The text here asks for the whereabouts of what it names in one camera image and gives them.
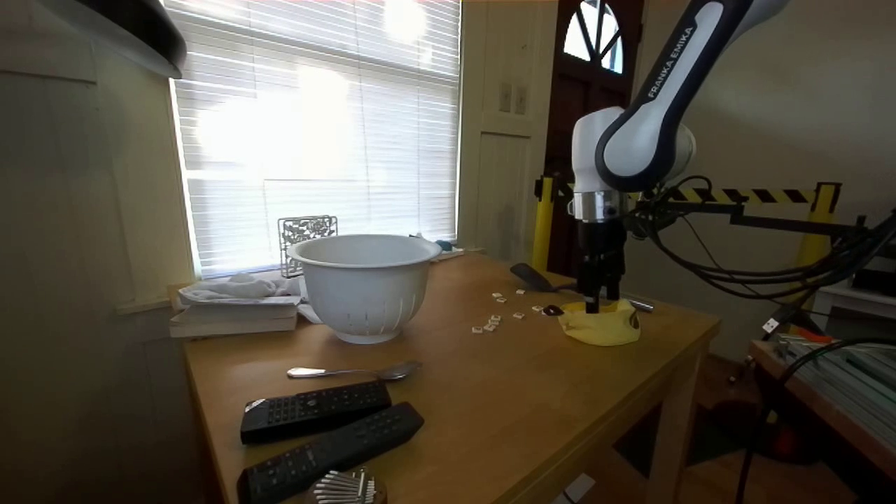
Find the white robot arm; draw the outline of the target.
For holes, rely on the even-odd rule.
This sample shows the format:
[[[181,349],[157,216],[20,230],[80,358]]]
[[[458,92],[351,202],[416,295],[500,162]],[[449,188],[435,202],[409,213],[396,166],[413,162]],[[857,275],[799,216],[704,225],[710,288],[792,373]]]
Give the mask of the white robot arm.
[[[721,50],[785,0],[692,0],[630,107],[581,115],[571,128],[571,216],[580,233],[575,292],[585,310],[619,300],[624,194],[664,181],[680,150],[680,120]]]

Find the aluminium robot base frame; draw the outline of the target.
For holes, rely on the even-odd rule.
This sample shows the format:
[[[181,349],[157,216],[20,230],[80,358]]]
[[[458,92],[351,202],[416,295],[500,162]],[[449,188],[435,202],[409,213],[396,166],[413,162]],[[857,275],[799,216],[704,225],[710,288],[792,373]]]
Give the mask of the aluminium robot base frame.
[[[837,338],[837,310],[896,325],[896,296],[825,285],[806,307],[783,306],[756,342],[773,387],[882,478],[896,478],[896,332]]]

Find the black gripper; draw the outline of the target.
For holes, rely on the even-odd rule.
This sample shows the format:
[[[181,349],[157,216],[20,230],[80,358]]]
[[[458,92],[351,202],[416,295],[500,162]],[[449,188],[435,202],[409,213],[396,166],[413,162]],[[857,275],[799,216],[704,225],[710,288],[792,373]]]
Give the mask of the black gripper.
[[[615,300],[624,275],[624,225],[580,225],[575,292],[585,296],[585,313],[599,313],[599,300]]]

